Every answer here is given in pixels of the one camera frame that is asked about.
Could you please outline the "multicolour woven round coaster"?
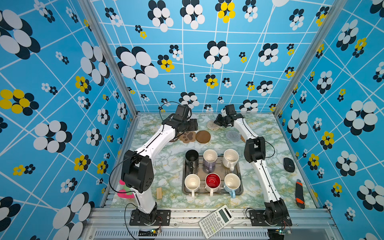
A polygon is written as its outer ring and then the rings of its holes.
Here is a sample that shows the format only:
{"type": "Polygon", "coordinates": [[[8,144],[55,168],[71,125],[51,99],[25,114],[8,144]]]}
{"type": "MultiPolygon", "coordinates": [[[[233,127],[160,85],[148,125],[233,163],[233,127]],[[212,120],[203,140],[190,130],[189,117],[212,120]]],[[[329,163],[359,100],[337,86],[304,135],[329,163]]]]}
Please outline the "multicolour woven round coaster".
{"type": "Polygon", "coordinates": [[[213,120],[209,120],[206,125],[207,128],[212,131],[216,131],[220,128],[220,126],[215,124],[213,120]]]}

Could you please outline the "grey woven round coaster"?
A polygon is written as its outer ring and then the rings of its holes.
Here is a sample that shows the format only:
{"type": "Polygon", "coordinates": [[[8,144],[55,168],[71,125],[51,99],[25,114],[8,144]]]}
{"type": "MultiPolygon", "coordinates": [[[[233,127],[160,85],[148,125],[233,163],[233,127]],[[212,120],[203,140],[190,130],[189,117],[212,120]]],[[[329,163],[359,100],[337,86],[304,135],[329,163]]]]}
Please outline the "grey woven round coaster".
{"type": "Polygon", "coordinates": [[[231,141],[231,142],[238,142],[238,141],[241,141],[241,135],[239,132],[237,131],[228,131],[226,133],[226,138],[231,141]]]}

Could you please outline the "cork paw print coaster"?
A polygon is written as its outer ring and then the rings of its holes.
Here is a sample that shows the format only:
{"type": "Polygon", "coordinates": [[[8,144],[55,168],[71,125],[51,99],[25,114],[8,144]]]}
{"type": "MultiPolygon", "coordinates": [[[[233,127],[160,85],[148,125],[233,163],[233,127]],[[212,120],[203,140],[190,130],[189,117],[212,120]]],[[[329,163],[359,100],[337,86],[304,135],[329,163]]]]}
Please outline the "cork paw print coaster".
{"type": "Polygon", "coordinates": [[[179,137],[179,140],[185,144],[195,142],[196,141],[196,132],[194,132],[194,131],[185,132],[179,137]]]}

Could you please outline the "brown wooden round coaster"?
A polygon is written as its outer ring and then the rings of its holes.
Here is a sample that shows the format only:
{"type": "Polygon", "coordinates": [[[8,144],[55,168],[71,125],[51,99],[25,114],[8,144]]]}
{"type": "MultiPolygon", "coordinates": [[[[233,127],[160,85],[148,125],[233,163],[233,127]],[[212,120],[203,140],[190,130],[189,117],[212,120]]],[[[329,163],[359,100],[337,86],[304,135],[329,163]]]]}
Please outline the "brown wooden round coaster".
{"type": "Polygon", "coordinates": [[[196,141],[206,144],[211,140],[211,134],[208,131],[199,131],[196,133],[196,141]]]}

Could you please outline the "dark brown round coaster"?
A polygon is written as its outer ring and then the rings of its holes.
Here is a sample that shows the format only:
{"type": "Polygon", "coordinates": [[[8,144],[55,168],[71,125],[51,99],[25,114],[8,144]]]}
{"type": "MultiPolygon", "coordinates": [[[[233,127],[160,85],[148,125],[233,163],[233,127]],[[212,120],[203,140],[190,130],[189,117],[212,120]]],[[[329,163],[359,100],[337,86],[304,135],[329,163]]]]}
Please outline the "dark brown round coaster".
{"type": "Polygon", "coordinates": [[[180,137],[175,137],[172,140],[170,140],[171,143],[176,142],[180,137]]]}

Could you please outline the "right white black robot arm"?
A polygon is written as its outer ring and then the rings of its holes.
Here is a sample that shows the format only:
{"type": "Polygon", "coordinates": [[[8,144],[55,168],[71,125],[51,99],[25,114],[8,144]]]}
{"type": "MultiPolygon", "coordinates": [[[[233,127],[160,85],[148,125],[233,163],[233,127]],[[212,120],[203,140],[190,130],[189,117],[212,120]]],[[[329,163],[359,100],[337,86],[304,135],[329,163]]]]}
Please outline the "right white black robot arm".
{"type": "Polygon", "coordinates": [[[234,105],[226,105],[223,113],[218,114],[214,123],[220,127],[234,127],[245,139],[244,157],[253,167],[260,182],[264,201],[265,219],[270,225],[292,226],[287,206],[278,193],[266,162],[266,143],[264,137],[258,136],[246,123],[245,117],[237,113],[234,105]]]}

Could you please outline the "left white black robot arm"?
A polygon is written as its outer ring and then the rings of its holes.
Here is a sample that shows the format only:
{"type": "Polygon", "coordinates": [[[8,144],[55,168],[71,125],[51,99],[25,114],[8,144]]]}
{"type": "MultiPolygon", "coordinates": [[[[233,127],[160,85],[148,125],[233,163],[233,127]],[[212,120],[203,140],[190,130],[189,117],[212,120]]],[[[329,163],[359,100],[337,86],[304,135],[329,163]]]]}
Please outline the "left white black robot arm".
{"type": "Polygon", "coordinates": [[[151,191],[154,181],[152,160],[171,140],[198,129],[197,120],[191,116],[190,107],[178,105],[176,112],[162,120],[157,132],[146,143],[124,155],[121,180],[133,192],[137,203],[134,213],[143,224],[152,224],[157,218],[158,206],[151,191]]]}

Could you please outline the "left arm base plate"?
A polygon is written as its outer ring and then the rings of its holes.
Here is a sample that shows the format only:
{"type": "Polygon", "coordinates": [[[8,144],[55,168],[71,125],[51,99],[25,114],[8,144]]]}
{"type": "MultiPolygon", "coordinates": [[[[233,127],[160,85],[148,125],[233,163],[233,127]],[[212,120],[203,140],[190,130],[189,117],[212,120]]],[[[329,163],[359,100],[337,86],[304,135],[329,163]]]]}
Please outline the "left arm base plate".
{"type": "Polygon", "coordinates": [[[131,212],[130,226],[169,226],[171,220],[170,210],[155,210],[145,214],[139,210],[131,212]]]}

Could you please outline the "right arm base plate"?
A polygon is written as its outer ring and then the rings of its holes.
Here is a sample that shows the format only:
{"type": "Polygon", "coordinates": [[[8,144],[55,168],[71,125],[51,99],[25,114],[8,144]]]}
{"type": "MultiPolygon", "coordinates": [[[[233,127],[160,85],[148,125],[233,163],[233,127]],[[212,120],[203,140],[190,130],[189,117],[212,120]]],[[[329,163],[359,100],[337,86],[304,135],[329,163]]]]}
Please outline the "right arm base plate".
{"type": "Polygon", "coordinates": [[[289,215],[278,217],[277,219],[267,221],[267,216],[263,210],[246,209],[246,217],[251,221],[253,227],[291,227],[292,219],[289,215]]]}

